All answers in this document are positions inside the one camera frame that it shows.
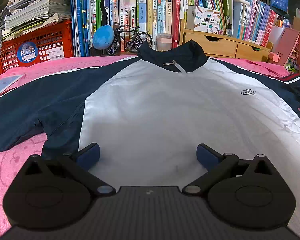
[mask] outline round blue sticker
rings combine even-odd
[[[38,55],[38,48],[31,41],[20,45],[17,51],[18,60],[22,63],[30,63],[34,61],[37,55]]]

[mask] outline blue ball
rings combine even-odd
[[[93,35],[92,44],[95,49],[106,49],[108,48],[114,38],[114,31],[112,26],[104,25],[101,26]]]

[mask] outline white label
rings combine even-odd
[[[63,46],[53,48],[53,49],[47,49],[46,53],[49,54],[49,59],[50,60],[65,58],[65,54],[63,53]]]
[[[31,53],[29,55],[25,55],[22,57],[22,61],[26,61],[28,59],[34,58],[35,57],[35,53]]]

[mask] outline bicycle wheel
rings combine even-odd
[[[118,41],[118,37],[114,37],[114,40],[112,41],[111,45],[106,48],[106,52],[109,56],[113,56],[117,53],[119,49],[120,43]]]
[[[152,38],[149,33],[142,32],[138,34],[136,34],[132,39],[133,45],[137,50],[139,50],[139,48],[144,42],[147,42],[149,44],[149,47],[152,46]]]

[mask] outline navy collar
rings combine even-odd
[[[144,42],[139,48],[138,56],[145,61],[174,72],[180,72],[180,70],[178,70],[175,65],[163,64],[171,63],[175,60],[186,72],[192,72],[201,67],[208,60],[203,49],[193,40],[190,40],[175,49],[163,52],[151,49],[148,43]]]

